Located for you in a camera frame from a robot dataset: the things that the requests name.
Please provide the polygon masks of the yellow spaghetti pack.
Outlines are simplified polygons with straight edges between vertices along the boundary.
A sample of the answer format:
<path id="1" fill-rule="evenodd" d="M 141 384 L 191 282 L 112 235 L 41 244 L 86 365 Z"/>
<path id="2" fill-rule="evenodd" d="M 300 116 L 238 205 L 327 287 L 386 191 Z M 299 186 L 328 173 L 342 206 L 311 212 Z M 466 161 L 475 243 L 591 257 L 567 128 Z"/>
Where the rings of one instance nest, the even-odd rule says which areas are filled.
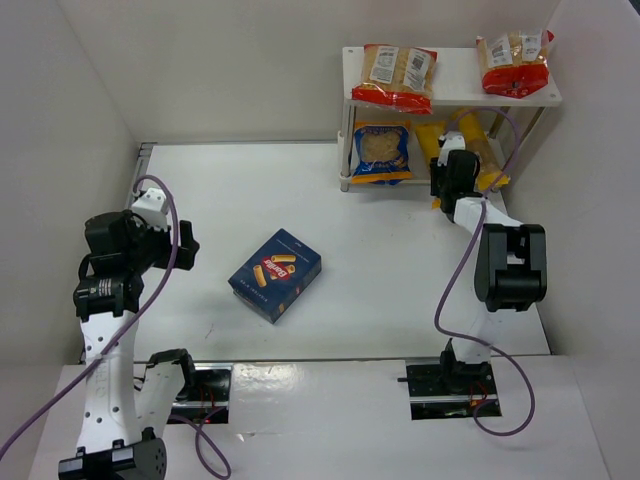
<path id="1" fill-rule="evenodd" d="M 509 177 L 500 176 L 502 173 L 501 166 L 476 114 L 460 108 L 454 112 L 451 119 L 457 123 L 457 128 L 464 138 L 466 149 L 474 152 L 479 157 L 479 173 L 476 177 L 477 189 L 479 191 L 487 190 L 497 178 L 499 180 L 492 187 L 493 191 L 497 191 L 507 185 Z"/>
<path id="2" fill-rule="evenodd" d="M 420 146 L 422 155 L 426 166 L 428 167 L 433 157 L 438 158 L 440 153 L 440 146 L 438 144 L 438 138 L 444 133 L 446 127 L 445 121 L 431 122 L 426 124 L 419 124 L 415 127 L 415 134 Z M 441 200 L 434 197 L 432 201 L 432 208 L 440 208 Z"/>

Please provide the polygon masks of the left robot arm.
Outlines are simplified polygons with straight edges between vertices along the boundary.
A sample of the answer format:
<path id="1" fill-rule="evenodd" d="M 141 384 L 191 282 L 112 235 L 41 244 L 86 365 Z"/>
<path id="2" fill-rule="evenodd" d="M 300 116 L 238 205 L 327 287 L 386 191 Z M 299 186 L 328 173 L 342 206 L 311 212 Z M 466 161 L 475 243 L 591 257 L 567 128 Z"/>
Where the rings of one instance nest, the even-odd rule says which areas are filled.
<path id="1" fill-rule="evenodd" d="M 153 354 L 141 386 L 134 384 L 134 344 L 143 274 L 152 267 L 194 266 L 200 248 L 192 225 L 179 223 L 179 243 L 160 213 L 123 210 L 85 223 L 89 254 L 73 295 L 84 337 L 84 417 L 73 457 L 58 464 L 61 479 L 162 479 L 163 431 L 177 395 L 192 383 L 184 349 Z"/>

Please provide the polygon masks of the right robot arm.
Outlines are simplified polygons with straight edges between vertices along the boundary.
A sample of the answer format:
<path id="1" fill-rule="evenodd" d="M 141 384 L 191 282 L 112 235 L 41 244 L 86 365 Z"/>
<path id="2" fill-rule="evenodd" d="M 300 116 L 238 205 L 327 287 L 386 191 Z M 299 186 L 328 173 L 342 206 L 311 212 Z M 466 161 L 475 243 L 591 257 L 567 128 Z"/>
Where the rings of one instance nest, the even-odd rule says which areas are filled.
<path id="1" fill-rule="evenodd" d="M 479 309 L 467 333 L 449 335 L 440 355 L 441 383 L 453 393 L 472 391 L 490 370 L 500 311 L 522 313 L 547 291 L 546 233 L 494 207 L 476 189 L 480 160 L 455 149 L 430 160 L 431 195 L 448 220 L 471 234 L 476 254 L 473 287 Z"/>

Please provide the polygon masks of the yellow spaghetti pack on shelf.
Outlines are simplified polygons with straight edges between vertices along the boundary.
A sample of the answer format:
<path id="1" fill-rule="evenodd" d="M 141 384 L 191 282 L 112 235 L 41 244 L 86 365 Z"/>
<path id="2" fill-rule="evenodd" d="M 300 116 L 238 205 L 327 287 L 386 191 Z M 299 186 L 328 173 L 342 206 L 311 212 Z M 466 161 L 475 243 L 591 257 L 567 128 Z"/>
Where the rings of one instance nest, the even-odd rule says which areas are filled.
<path id="1" fill-rule="evenodd" d="M 487 190 L 497 178 L 499 180 L 492 187 L 493 191 L 497 191 L 507 185 L 509 177 L 500 176 L 502 173 L 501 166 L 476 114 L 460 108 L 454 112 L 451 119 L 457 123 L 457 128 L 464 138 L 466 149 L 474 152 L 479 157 L 479 173 L 476 177 L 477 189 L 479 191 Z"/>

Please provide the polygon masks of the white two-tier shelf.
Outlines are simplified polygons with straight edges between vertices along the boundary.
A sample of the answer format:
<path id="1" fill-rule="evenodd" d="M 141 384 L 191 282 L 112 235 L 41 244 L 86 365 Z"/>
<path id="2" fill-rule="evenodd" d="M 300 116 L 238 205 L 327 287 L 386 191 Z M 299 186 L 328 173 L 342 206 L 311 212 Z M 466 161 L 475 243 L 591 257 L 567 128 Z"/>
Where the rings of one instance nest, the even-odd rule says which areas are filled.
<path id="1" fill-rule="evenodd" d="M 352 185 L 352 172 L 359 162 L 353 142 L 354 127 L 358 121 L 409 120 L 412 126 L 416 126 L 424 122 L 446 120 L 459 108 L 494 107 L 512 116 L 522 114 L 524 118 L 519 121 L 519 128 L 521 137 L 526 138 L 545 110 L 558 107 L 562 102 L 553 79 L 541 90 L 522 99 L 489 95 L 481 87 L 475 49 L 438 48 L 436 51 L 438 58 L 433 76 L 433 114 L 424 116 L 395 112 L 353 100 L 352 89 L 360 82 L 364 49 L 352 46 L 342 49 L 344 99 L 342 125 L 338 132 L 338 160 L 340 189 L 343 192 L 348 191 Z"/>

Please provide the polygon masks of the blue orange pasta bag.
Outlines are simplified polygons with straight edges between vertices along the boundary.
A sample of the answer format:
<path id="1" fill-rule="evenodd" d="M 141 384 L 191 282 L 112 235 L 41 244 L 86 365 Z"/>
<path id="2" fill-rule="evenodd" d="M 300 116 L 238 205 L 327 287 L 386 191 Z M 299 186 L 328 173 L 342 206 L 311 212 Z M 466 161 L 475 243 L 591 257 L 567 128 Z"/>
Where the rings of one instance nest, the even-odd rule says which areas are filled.
<path id="1" fill-rule="evenodd" d="M 409 121 L 357 122 L 354 141 L 358 165 L 354 184 L 398 183 L 413 178 L 409 167 Z"/>

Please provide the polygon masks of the red pasta bag left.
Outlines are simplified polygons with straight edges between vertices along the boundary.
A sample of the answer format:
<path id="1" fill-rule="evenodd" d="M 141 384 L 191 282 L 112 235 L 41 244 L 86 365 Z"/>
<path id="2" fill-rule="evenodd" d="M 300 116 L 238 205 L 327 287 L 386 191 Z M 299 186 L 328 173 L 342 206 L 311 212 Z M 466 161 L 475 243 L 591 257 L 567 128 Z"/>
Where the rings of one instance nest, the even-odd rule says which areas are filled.
<path id="1" fill-rule="evenodd" d="M 366 44 L 360 83 L 352 99 L 401 113 L 432 113 L 432 80 L 438 54 L 418 47 Z"/>

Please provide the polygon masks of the red pasta bag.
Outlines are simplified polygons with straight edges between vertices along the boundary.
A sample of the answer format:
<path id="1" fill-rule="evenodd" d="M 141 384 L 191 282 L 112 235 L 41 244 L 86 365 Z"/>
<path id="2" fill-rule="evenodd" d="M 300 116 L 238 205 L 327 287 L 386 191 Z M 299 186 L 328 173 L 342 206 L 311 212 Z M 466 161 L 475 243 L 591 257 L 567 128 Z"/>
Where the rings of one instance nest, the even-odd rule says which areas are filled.
<path id="1" fill-rule="evenodd" d="M 438 54 L 418 47 L 366 44 L 360 83 L 352 99 L 401 113 L 432 113 L 432 80 Z"/>
<path id="2" fill-rule="evenodd" d="M 517 30 L 495 38 L 476 38 L 485 93 L 521 99 L 546 87 L 548 57 L 555 35 L 547 29 Z"/>

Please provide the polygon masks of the red pasta bag right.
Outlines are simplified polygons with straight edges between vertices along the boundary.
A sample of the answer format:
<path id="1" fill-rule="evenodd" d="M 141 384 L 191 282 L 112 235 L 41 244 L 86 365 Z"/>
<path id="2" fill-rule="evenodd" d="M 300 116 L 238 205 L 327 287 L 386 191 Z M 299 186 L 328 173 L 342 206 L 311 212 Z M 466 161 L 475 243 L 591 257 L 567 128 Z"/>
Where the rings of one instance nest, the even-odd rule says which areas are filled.
<path id="1" fill-rule="evenodd" d="M 548 57 L 555 35 L 547 29 L 517 30 L 495 38 L 476 38 L 485 93 L 521 99 L 546 87 Z"/>

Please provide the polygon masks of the blue Barilla rigatoni box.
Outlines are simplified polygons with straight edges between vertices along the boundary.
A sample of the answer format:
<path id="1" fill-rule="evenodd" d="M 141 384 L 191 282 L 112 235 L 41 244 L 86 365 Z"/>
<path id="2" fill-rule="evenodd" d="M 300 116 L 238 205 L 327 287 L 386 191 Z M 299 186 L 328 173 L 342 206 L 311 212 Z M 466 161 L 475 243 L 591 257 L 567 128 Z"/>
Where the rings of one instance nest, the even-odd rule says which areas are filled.
<path id="1" fill-rule="evenodd" d="M 279 229 L 228 283 L 246 305 L 275 324 L 321 270 L 319 253 L 285 229 Z"/>

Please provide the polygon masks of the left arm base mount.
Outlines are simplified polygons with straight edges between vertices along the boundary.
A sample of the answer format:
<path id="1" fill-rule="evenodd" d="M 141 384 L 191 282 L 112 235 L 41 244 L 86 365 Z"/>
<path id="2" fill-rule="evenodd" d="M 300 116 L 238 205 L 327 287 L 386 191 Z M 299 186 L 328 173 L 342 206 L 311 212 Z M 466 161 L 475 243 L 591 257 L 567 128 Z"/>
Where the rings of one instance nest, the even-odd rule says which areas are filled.
<path id="1" fill-rule="evenodd" d="M 196 364 L 177 360 L 135 366 L 133 388 L 137 417 L 145 426 L 177 423 L 177 415 L 193 423 L 228 422 L 231 387 L 229 364 Z"/>

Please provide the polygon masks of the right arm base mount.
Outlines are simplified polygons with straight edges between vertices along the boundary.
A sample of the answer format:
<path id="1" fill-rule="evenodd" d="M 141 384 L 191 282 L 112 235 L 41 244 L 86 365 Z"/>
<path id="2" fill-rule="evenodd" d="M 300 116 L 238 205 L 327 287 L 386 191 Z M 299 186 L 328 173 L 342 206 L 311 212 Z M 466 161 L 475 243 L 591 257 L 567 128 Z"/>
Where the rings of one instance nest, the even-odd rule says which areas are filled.
<path id="1" fill-rule="evenodd" d="M 406 363 L 396 381 L 407 388 L 414 421 L 472 418 L 478 405 L 482 405 L 478 417 L 502 415 L 490 366 L 477 375 L 452 380 L 445 378 L 438 363 Z"/>

